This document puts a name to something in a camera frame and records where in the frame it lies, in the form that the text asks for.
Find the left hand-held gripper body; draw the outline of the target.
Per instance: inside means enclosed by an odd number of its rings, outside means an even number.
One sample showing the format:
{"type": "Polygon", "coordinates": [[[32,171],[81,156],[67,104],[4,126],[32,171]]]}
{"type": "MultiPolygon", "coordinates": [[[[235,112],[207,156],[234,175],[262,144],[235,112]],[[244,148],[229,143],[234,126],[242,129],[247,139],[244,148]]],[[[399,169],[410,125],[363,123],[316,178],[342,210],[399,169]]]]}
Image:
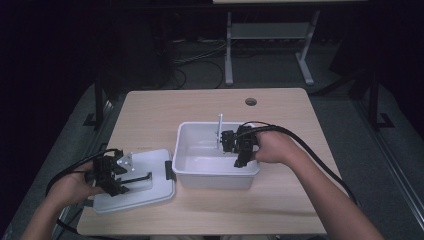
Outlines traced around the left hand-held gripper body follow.
{"type": "Polygon", "coordinates": [[[93,163],[93,169],[85,174],[87,182],[95,182],[96,187],[100,187],[106,193],[106,187],[109,184],[123,185],[120,180],[116,179],[116,174],[113,172],[113,166],[119,165],[117,163],[124,156],[122,150],[108,149],[104,154],[95,155],[90,160],[93,163]]]}

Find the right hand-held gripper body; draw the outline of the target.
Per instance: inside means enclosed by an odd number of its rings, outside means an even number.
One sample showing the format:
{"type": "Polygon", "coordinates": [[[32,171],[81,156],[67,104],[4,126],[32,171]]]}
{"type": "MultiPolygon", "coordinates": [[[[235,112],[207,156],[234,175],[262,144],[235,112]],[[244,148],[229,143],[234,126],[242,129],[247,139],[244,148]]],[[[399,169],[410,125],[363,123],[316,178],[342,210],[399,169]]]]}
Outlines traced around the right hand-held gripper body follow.
{"type": "Polygon", "coordinates": [[[223,115],[218,115],[218,128],[216,132],[217,147],[224,153],[250,154],[258,144],[253,133],[254,125],[251,122],[242,123],[236,130],[223,129],[223,115]]]}

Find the white box lid black latches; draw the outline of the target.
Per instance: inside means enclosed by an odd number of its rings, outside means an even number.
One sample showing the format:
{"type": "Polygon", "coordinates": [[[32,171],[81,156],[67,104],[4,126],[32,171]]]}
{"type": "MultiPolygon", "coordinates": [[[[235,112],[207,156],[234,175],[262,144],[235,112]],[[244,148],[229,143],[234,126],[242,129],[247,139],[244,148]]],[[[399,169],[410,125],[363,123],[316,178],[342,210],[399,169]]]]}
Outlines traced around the white box lid black latches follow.
{"type": "Polygon", "coordinates": [[[116,179],[129,191],[114,197],[105,192],[96,195],[93,202],[96,213],[123,211],[167,201],[174,196],[175,174],[168,150],[128,153],[117,163],[128,170],[126,174],[117,175],[116,179]]]}

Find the white plastic storage box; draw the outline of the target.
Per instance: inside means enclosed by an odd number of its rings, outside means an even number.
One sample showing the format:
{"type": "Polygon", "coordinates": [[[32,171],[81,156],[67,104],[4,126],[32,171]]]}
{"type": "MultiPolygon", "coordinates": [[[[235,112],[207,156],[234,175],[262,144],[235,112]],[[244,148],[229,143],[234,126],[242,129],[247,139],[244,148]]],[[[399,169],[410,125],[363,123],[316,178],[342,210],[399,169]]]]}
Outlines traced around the white plastic storage box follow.
{"type": "Polygon", "coordinates": [[[172,169],[185,188],[249,189],[257,161],[237,168],[238,153],[225,152],[218,131],[236,132],[241,122],[183,122],[178,128],[172,169]]]}

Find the person's right hand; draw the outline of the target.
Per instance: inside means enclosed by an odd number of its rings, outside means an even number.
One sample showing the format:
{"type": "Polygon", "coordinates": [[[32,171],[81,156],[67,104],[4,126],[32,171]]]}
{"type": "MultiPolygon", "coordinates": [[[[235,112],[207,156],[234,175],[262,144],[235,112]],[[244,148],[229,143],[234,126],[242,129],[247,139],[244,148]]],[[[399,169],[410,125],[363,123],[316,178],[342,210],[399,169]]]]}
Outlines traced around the person's right hand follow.
{"type": "Polygon", "coordinates": [[[259,148],[252,158],[265,163],[289,164],[302,150],[291,137],[276,131],[264,131],[256,134],[259,148]]]}

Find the person's left hand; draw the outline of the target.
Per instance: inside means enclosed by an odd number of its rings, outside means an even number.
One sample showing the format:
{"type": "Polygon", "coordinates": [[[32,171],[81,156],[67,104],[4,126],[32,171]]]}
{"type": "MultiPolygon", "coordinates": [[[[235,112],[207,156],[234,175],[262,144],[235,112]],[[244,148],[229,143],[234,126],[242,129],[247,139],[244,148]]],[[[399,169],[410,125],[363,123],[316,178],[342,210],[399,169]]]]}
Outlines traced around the person's left hand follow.
{"type": "Polygon", "coordinates": [[[103,193],[103,189],[95,187],[85,180],[85,173],[93,169],[93,163],[85,163],[66,174],[53,184],[46,200],[55,206],[64,208],[79,203],[90,196],[103,193]]]}

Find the black metal stand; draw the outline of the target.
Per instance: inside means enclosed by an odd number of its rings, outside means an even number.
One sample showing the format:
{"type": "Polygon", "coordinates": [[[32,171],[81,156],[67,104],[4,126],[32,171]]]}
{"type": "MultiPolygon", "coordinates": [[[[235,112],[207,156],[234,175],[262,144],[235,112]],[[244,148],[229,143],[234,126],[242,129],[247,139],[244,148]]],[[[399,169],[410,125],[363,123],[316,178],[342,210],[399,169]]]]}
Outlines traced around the black metal stand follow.
{"type": "Polygon", "coordinates": [[[99,130],[112,110],[113,103],[107,95],[104,81],[97,78],[94,82],[94,111],[86,116],[83,125],[99,130]]]}
{"type": "Polygon", "coordinates": [[[375,131],[382,128],[393,128],[394,124],[386,113],[378,110],[379,80],[373,68],[361,68],[353,77],[354,84],[349,90],[349,97],[355,101],[365,99],[366,119],[375,131]]]}

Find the aluminium floor rail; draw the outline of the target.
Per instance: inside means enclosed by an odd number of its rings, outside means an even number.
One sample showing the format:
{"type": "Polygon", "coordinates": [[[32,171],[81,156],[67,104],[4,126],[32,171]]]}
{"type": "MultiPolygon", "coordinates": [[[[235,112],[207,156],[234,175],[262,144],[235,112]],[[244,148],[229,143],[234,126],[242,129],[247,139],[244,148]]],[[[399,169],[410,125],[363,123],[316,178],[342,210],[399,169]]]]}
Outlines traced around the aluminium floor rail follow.
{"type": "Polygon", "coordinates": [[[364,122],[371,138],[380,150],[383,158],[385,159],[388,169],[399,189],[403,198],[405,199],[411,213],[413,214],[416,222],[424,232],[424,202],[419,198],[415,189],[411,185],[409,179],[401,169],[397,158],[393,151],[389,148],[386,140],[383,138],[381,131],[375,128],[368,120],[367,111],[361,102],[354,101],[353,106],[358,112],[361,120],[364,122]]]}
{"type": "Polygon", "coordinates": [[[77,104],[46,160],[48,180],[72,164],[97,153],[101,143],[108,144],[115,124],[113,110],[102,127],[95,131],[93,127],[83,125],[86,116],[94,111],[94,103],[80,101],[77,104]]]}

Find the grey metal table frame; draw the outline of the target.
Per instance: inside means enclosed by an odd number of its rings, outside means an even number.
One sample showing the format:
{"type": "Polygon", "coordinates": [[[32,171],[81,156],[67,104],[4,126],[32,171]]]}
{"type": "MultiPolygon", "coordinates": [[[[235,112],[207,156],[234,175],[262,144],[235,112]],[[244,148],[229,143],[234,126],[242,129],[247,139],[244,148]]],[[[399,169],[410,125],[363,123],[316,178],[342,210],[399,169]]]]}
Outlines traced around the grey metal table frame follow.
{"type": "Polygon", "coordinates": [[[225,84],[234,84],[232,65],[232,43],[235,40],[303,40],[303,48],[295,54],[296,61],[307,85],[314,84],[313,77],[306,63],[320,11],[313,13],[309,22],[294,23],[238,23],[232,19],[232,13],[227,13],[226,24],[226,54],[224,57],[225,84]]]}

